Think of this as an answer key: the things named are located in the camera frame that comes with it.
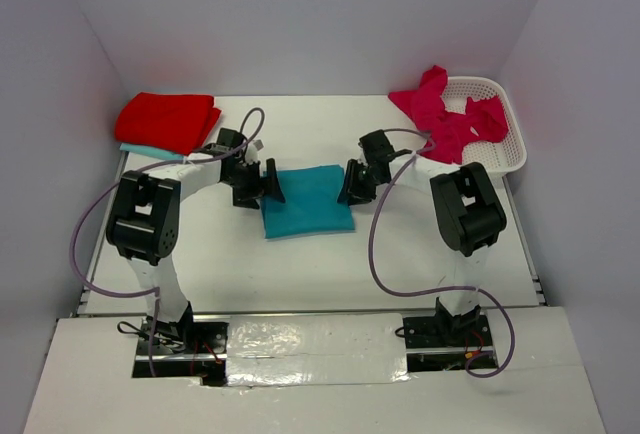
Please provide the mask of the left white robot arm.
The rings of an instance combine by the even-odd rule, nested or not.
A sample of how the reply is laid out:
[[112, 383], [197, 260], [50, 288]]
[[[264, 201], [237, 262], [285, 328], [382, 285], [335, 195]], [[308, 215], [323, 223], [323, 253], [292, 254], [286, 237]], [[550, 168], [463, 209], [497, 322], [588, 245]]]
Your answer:
[[149, 325], [173, 352], [188, 350], [196, 339], [193, 309], [173, 261], [181, 202], [219, 183], [231, 188], [235, 207], [258, 209], [264, 197], [285, 202], [275, 160], [260, 162], [247, 150], [222, 160], [195, 154], [181, 164], [127, 171], [109, 215], [107, 241], [135, 273]]

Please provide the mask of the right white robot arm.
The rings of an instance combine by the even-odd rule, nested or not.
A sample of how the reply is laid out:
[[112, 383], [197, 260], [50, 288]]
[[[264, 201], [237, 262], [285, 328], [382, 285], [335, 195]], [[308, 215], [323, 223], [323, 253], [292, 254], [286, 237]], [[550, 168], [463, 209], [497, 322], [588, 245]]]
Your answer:
[[[444, 344], [456, 345], [472, 330], [480, 317], [480, 281], [489, 248], [505, 230], [507, 219], [491, 179], [480, 163], [445, 165], [416, 154], [393, 161], [347, 163], [343, 187], [338, 196], [342, 204], [368, 204], [376, 190], [385, 190], [374, 211], [367, 245], [368, 264], [376, 285], [395, 297], [436, 296], [434, 332]], [[382, 207], [391, 189], [401, 185], [429, 194], [433, 201], [438, 232], [444, 244], [457, 254], [453, 270], [436, 288], [415, 292], [394, 291], [380, 279], [374, 260], [374, 241]]]

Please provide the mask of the teal blue t shirt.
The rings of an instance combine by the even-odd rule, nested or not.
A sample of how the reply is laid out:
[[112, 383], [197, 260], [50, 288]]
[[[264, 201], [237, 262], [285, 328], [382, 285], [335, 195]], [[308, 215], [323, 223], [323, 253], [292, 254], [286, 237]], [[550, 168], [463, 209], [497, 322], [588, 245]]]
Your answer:
[[285, 202], [270, 197], [262, 201], [266, 239], [355, 230], [350, 207], [338, 202], [344, 180], [340, 165], [282, 170], [278, 180]]

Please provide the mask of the magenta pink t shirt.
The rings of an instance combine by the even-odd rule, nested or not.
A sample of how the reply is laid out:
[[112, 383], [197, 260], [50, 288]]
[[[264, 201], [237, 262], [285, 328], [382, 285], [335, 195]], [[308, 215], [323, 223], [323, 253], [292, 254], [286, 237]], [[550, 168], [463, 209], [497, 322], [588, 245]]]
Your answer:
[[443, 100], [447, 71], [437, 65], [426, 70], [413, 90], [393, 91], [388, 99], [415, 125], [431, 134], [435, 144], [422, 156], [445, 164], [461, 164], [464, 148], [475, 142], [500, 143], [508, 133], [504, 108], [498, 96], [466, 100], [462, 114], [449, 111]]

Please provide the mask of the red t shirt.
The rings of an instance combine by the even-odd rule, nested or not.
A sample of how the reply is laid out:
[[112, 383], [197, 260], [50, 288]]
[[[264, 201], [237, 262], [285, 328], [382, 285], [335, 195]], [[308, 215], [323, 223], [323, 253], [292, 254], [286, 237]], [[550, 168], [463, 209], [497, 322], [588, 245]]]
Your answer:
[[221, 117], [215, 98], [141, 92], [121, 110], [117, 141], [188, 155], [200, 148]]

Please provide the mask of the mint green t shirt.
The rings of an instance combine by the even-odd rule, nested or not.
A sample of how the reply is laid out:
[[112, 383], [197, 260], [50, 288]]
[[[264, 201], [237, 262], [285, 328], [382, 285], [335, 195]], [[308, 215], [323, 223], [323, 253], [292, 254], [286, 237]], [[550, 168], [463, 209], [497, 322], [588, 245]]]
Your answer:
[[120, 150], [123, 152], [138, 154], [161, 161], [181, 161], [183, 159], [183, 155], [181, 154], [146, 145], [121, 143]]

